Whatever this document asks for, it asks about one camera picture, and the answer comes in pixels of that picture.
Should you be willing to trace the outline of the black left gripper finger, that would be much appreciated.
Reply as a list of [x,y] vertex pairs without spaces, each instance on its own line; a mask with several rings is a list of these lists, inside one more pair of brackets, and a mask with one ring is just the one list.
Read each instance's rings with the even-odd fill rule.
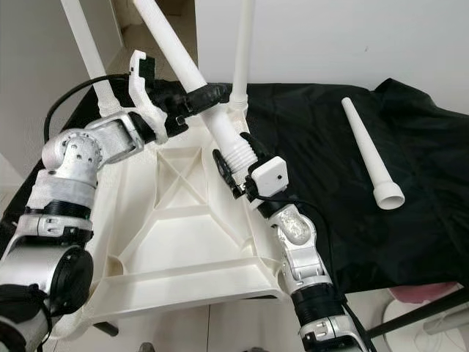
[[215,105],[225,103],[229,97],[228,84],[205,84],[185,94],[181,102],[181,110],[185,114],[200,114]]

